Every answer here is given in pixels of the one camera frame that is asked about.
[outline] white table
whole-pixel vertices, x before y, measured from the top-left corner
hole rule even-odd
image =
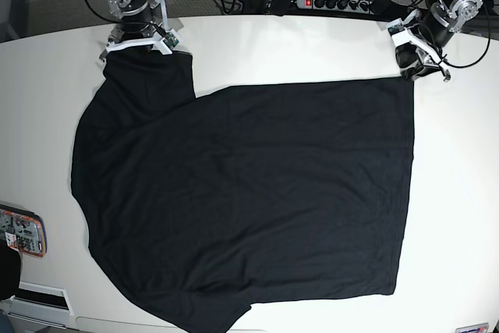
[[[231,16],[182,19],[198,95],[235,84],[397,76],[383,24]],[[66,289],[78,317],[171,326],[128,302],[87,249],[69,189],[76,124],[102,84],[110,26],[0,44],[0,201],[39,214],[48,253],[24,257],[22,279]],[[455,37],[455,64],[486,40]],[[499,318],[499,43],[476,67],[416,83],[409,217],[393,296],[254,305],[234,328],[269,333],[451,333]]]

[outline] circuit board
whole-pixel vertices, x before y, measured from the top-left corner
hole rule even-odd
[[[47,242],[41,218],[32,212],[0,204],[0,239],[7,240],[7,236],[11,239],[9,234],[15,236],[20,252],[34,257],[45,255]]]

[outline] label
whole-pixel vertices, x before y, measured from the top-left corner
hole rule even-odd
[[[17,238],[15,234],[5,233],[5,239],[7,239],[7,246],[11,249],[19,252],[19,248],[17,246]]]

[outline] power strip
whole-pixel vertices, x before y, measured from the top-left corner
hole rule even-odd
[[[371,5],[373,2],[367,0],[296,0],[296,6],[300,9],[320,9],[323,11],[360,13],[372,15]]]

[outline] black t-shirt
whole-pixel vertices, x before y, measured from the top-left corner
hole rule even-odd
[[[223,333],[252,303],[392,294],[413,84],[195,98],[191,64],[182,53],[111,53],[76,131],[73,196],[119,291],[190,333]]]

